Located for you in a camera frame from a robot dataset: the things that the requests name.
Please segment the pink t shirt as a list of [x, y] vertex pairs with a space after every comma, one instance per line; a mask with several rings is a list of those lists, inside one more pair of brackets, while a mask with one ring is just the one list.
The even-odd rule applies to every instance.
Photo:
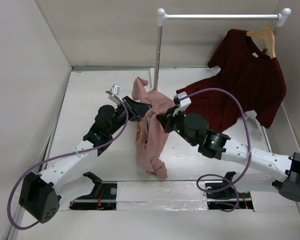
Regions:
[[[136, 77], [133, 82], [132, 99], [140, 103], [151, 104], [155, 108], [156, 116], [164, 114], [169, 108], [174, 106], [174, 102], [157, 90], [147, 91], [145, 86], [148, 81]], [[168, 177], [165, 163], [160, 160], [160, 155], [168, 139], [168, 134], [164, 132], [163, 127], [157, 120], [154, 129], [147, 130], [146, 115], [138, 124], [136, 134], [136, 160], [138, 165], [148, 173], [158, 176], [161, 179]]]

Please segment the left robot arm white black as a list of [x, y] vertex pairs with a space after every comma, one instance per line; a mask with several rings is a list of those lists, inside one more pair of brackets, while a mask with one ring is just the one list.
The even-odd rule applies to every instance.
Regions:
[[62, 186], [81, 176], [79, 171], [88, 163], [88, 154], [100, 156], [118, 138], [117, 131], [122, 132], [128, 121], [143, 118], [152, 107], [128, 96], [119, 99], [111, 95], [111, 98], [117, 107], [107, 104], [99, 108], [94, 124], [71, 155], [62, 157], [40, 173], [31, 171], [23, 178], [19, 204], [39, 223], [48, 222], [57, 213], [64, 199]]

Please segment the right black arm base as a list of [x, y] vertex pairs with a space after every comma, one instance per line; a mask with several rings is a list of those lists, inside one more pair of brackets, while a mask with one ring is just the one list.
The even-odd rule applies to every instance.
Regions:
[[[228, 182], [223, 179], [208, 179], [204, 181], [204, 184], [206, 189], [214, 190], [224, 187], [228, 184]], [[205, 193], [205, 195], [208, 210], [229, 211], [237, 203], [237, 196], [232, 187], [220, 192]], [[238, 196], [238, 210], [254, 209], [252, 196], [250, 192], [239, 192]]]

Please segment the cream plastic hanger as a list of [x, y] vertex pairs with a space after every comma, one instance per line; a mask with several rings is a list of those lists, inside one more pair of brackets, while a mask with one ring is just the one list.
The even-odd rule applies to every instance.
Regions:
[[152, 129], [154, 129], [155, 124], [156, 124], [156, 109], [154, 107], [151, 107], [147, 113], [146, 113], [146, 127], [147, 127], [147, 131], [150, 132]]

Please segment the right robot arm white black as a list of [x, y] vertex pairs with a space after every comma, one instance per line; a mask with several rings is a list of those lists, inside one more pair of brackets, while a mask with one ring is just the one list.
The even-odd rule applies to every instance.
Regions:
[[221, 191], [225, 196], [232, 197], [238, 191], [268, 191], [300, 202], [300, 153], [288, 156], [249, 149], [228, 135], [209, 129], [208, 121], [199, 114], [176, 113], [175, 110], [172, 107], [156, 117], [164, 132], [176, 132], [207, 158], [249, 166], [263, 173], [264, 179], [247, 179], [243, 186], [233, 179], [222, 182]]

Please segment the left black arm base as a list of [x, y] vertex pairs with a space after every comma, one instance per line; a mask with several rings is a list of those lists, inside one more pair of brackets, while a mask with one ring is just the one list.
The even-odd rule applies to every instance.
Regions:
[[117, 209], [117, 181], [104, 182], [92, 172], [83, 174], [84, 180], [90, 179], [93, 188], [88, 188], [87, 194], [82, 194], [70, 202], [71, 210], [112, 211]]

